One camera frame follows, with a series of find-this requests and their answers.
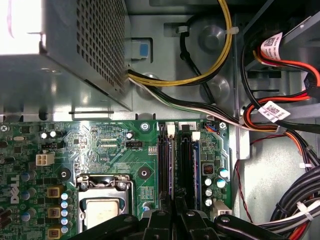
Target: screw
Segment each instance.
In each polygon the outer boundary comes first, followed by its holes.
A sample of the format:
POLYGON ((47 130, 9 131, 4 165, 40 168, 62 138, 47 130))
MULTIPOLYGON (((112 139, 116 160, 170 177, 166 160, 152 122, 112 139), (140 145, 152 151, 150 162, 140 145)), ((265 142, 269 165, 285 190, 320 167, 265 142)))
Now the screw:
POLYGON ((224 122, 220 122, 219 127, 221 130, 224 130, 227 128, 227 124, 225 124, 224 122))
POLYGON ((158 212, 157 215, 158 215, 158 216, 164 216, 164 215, 166 215, 166 213, 165 213, 164 211, 160 211, 160 212, 158 212))
POLYGON ((148 131, 149 128, 150 128, 150 125, 149 125, 149 123, 147 123, 147 122, 143 122, 143 123, 141 123, 140 128, 141 128, 143 131, 148 131))
POLYGON ((189 217, 192 217, 192 216, 196 215, 193 211, 188 211, 186 214, 187 214, 189 217))
POLYGON ((6 131, 8 131, 9 130, 9 128, 8 128, 8 126, 6 126, 6 125, 2 125, 1 127, 0 127, 0 130, 1 130, 1 132, 6 132, 6 131))
POLYGON ((131 221, 132 221, 132 217, 126 217, 123 221, 125 221, 125 222, 131 222, 131 221))
POLYGON ((119 182, 117 184, 117 186, 120 188, 120 189, 126 189, 127 188, 127 184, 125 182, 119 182))
POLYGON ((221 221, 224 223, 228 223, 228 222, 230 222, 230 219, 226 216, 223 216, 223 217, 221 217, 221 221))
POLYGON ((81 188, 82 190, 86 190, 86 189, 88 188, 88 184, 87 184, 86 182, 82 182, 82 183, 80 184, 80 188, 81 188))

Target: cable tie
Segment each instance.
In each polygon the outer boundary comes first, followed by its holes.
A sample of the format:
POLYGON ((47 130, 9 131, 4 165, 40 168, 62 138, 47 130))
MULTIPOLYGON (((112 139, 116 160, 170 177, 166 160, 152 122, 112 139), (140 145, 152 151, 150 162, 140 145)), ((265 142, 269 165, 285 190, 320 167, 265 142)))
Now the cable tie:
POLYGON ((301 169, 306 169, 306 168, 312 168, 313 166, 312 166, 311 163, 300 162, 300 163, 299 163, 299 167, 300 167, 301 169))
POLYGON ((311 151, 312 149, 314 149, 314 147, 311 146, 311 145, 309 145, 309 146, 307 146, 305 149, 306 149, 307 151, 311 151))
POLYGON ((244 125, 244 124, 245 124, 245 120, 244 120, 243 117, 241 117, 241 118, 239 119, 239 124, 241 124, 241 125, 244 125))
POLYGON ((183 26, 178 26, 178 28, 176 29, 176 33, 177 34, 182 34, 182 33, 189 33, 190 27, 183 25, 183 26))
POLYGON ((308 208, 306 207, 306 205, 304 205, 302 202, 298 201, 296 203, 297 208, 300 210, 300 212, 304 213, 304 215, 310 220, 312 221, 314 219, 313 216, 311 216, 310 212, 308 211, 308 208))
POLYGON ((276 203, 275 207, 276 207, 277 209, 279 209, 280 212, 282 212, 283 214, 285 214, 285 215, 287 215, 287 216, 290 215, 290 212, 288 212, 288 211, 285 210, 282 206, 280 206, 280 204, 279 204, 278 202, 276 203))
POLYGON ((239 28, 237 26, 233 26, 230 29, 225 30, 225 34, 235 35, 239 33, 239 28))

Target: white label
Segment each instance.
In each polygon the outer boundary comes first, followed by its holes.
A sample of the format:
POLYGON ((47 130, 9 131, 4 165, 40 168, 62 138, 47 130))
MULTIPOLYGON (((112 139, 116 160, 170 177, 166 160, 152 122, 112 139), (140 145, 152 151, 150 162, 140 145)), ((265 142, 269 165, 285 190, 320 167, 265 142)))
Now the white label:
POLYGON ((279 55, 279 46, 282 34, 283 33, 280 32, 265 40, 261 45, 261 52, 263 52, 269 58, 281 60, 279 55))
POLYGON ((268 101, 263 107, 260 107, 258 111, 273 123, 278 120, 283 120, 291 114, 273 101, 268 101))
POLYGON ((313 166, 312 166, 311 163, 303 163, 303 162, 300 162, 299 167, 300 167, 301 169, 305 169, 305 168, 312 168, 313 166))

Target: electrolytic capacitor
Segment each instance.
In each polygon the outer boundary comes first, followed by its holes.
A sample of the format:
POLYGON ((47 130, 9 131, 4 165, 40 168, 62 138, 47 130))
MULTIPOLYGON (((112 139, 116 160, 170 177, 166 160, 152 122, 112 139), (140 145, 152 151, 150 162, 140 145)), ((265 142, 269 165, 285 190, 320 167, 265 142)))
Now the electrolytic capacitor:
POLYGON ((207 206, 207 207, 210 207, 212 205, 212 199, 211 198, 207 198, 205 201, 204 201, 204 204, 207 206))
POLYGON ((23 222, 28 222, 36 215, 36 210, 34 208, 29 208, 26 212, 21 215, 21 220, 23 222))
POLYGON ((220 177, 222 177, 224 179, 229 177, 229 171, 227 169, 225 169, 224 167, 220 167, 218 169, 218 174, 220 175, 220 177))
POLYGON ((33 198, 33 197, 35 196, 36 192, 37 192, 37 191, 36 191, 34 188, 31 187, 31 188, 29 188, 28 190, 23 191, 23 192, 21 193, 21 197, 22 197, 23 200, 27 201, 27 200, 29 200, 30 198, 33 198))
POLYGON ((226 181, 223 180, 221 177, 217 177, 215 180, 214 180, 216 186, 220 189, 223 189, 225 186, 226 186, 226 181))
POLYGON ((21 173, 22 182, 28 182, 30 180, 33 180, 35 177, 36 177, 36 172, 35 171, 29 171, 29 172, 21 173))
POLYGON ((205 195, 206 195, 207 197, 211 197, 211 196, 212 196, 212 194, 213 194, 212 189, 207 188, 207 189, 205 190, 205 195))
POLYGON ((207 178, 204 180, 204 184, 209 187, 209 186, 212 184, 211 178, 208 178, 208 177, 207 177, 207 178))
POLYGON ((0 213, 0 222, 12 214, 12 210, 10 208, 0 213))
POLYGON ((67 219, 66 217, 63 217, 63 218, 61 218, 61 221, 60 221, 60 222, 61 222, 62 225, 65 226, 65 225, 68 224, 69 221, 68 221, 68 219, 67 219))
POLYGON ((51 131, 51 132, 50 132, 50 137, 53 138, 53 139, 61 138, 62 135, 63 135, 63 134, 62 134, 61 131, 51 131))
POLYGON ((4 221, 0 221, 0 229, 4 229, 6 226, 8 226, 10 223, 12 223, 11 217, 8 217, 4 221))
POLYGON ((0 159, 0 164, 1 165, 13 164, 15 161, 16 161, 16 159, 13 156, 7 156, 7 157, 0 159))
POLYGON ((61 216, 62 216, 62 217, 68 216, 68 210, 63 209, 63 210, 61 211, 61 216))
POLYGON ((126 133, 125 137, 126 137, 126 139, 130 140, 130 139, 132 139, 134 137, 134 133, 129 131, 129 132, 126 133))
POLYGON ((40 137, 42 139, 46 139, 48 137, 48 134, 46 132, 41 133, 40 137))
POLYGON ((62 201, 60 206, 63 208, 63 209, 66 209, 68 207, 68 203, 66 201, 62 201))
POLYGON ((61 233, 62 233, 62 234, 66 234, 68 231, 69 231, 69 229, 68 229, 67 226, 61 227, 61 233))
POLYGON ((151 204, 149 202, 144 202, 142 204, 142 209, 143 209, 144 212, 145 211, 149 211, 151 209, 151 204))

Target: integrated circuit chip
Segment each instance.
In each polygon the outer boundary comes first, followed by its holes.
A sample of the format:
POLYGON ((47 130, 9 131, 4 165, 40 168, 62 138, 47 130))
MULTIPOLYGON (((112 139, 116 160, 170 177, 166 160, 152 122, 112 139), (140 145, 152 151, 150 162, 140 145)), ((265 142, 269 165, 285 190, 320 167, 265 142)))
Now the integrated circuit chip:
POLYGON ((93 228, 120 214, 118 199, 86 200, 86 227, 93 228))

